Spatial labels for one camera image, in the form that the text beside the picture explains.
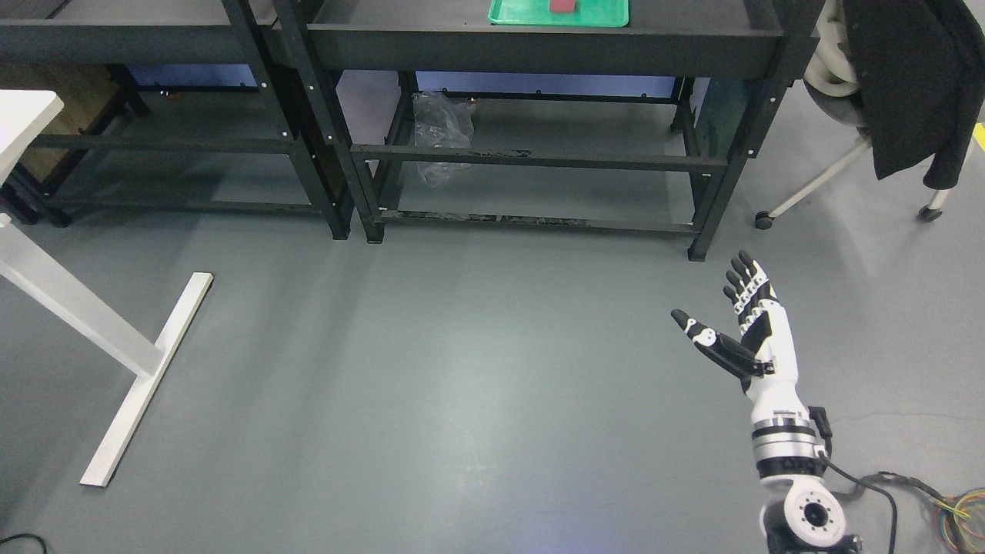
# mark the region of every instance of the black metal rack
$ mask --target black metal rack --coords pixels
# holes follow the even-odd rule
[[[274,124],[271,136],[256,138],[119,137],[101,135],[113,109],[80,135],[41,135],[33,147],[70,150],[68,167],[37,182],[26,172],[11,179],[34,209],[57,224],[59,208],[76,206],[152,208],[248,213],[313,213],[329,224],[335,239],[349,233],[352,196],[337,164],[321,140],[296,71],[276,64],[261,37],[275,13],[269,0],[69,0],[0,4],[0,59],[23,63],[104,64],[138,114],[147,108],[124,64],[247,64]],[[59,197],[56,192],[71,166],[89,150],[190,151],[279,154],[290,158],[310,204],[143,201],[134,198]],[[8,198],[8,203],[16,202]]]
[[[514,226],[634,231],[692,237],[689,258],[707,253],[729,198],[754,158],[793,80],[803,75],[817,39],[821,0],[647,0],[630,2],[622,29],[499,27],[487,19],[489,0],[273,0],[278,24],[264,30],[274,58],[298,71],[322,137],[353,191],[370,242],[388,223],[439,221]],[[399,72],[402,98],[382,146],[354,144],[331,76],[345,69]],[[684,78],[674,127],[685,156],[603,156],[420,148],[411,94],[416,71],[471,71],[584,75],[671,75]],[[740,113],[729,136],[702,137],[690,106],[690,78],[733,80],[721,91],[739,94]],[[734,104],[718,95],[706,103]],[[721,134],[721,129],[704,129]],[[375,175],[365,162],[377,160]],[[383,203],[404,161],[463,162],[567,168],[685,172],[694,212],[688,224],[640,224],[572,218],[406,211]]]

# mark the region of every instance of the black cloth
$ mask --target black cloth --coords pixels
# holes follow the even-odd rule
[[[924,184],[957,184],[985,100],[985,38],[961,0],[842,0],[876,177],[934,155]]]

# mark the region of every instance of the red block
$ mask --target red block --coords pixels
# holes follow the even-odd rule
[[[573,14],[575,0],[551,0],[551,13]]]

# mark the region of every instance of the green tray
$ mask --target green tray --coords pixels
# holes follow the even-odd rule
[[[573,14],[551,13],[551,0],[492,0],[493,25],[563,25],[568,27],[625,27],[629,0],[576,0]]]

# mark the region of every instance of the robotic hand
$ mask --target robotic hand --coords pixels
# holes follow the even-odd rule
[[[831,437],[824,409],[808,408],[797,396],[797,356],[787,311],[765,271],[746,252],[732,259],[732,268],[726,273],[732,286],[724,290],[739,318],[740,341],[680,310],[671,316],[698,351],[739,378],[753,402],[755,466],[759,482],[772,493],[760,512],[769,553],[857,554],[860,541],[845,534],[844,512],[821,479]]]

